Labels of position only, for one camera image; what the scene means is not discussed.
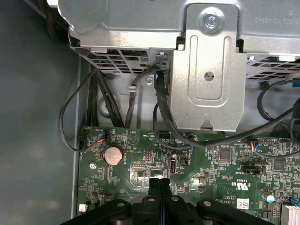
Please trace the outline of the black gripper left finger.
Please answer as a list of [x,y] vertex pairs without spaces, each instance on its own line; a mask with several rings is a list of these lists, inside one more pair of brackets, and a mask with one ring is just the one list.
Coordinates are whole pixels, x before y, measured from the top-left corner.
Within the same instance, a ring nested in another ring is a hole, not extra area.
[[133,204],[116,199],[64,222],[64,225],[158,225],[161,179],[151,178],[148,195]]

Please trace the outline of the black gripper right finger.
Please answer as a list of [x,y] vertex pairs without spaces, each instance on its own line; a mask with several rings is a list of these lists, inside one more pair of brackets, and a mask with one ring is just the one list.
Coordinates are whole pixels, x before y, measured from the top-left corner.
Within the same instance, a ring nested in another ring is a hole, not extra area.
[[258,217],[218,201],[203,199],[196,206],[173,195],[169,179],[160,179],[160,191],[171,225],[270,225]]

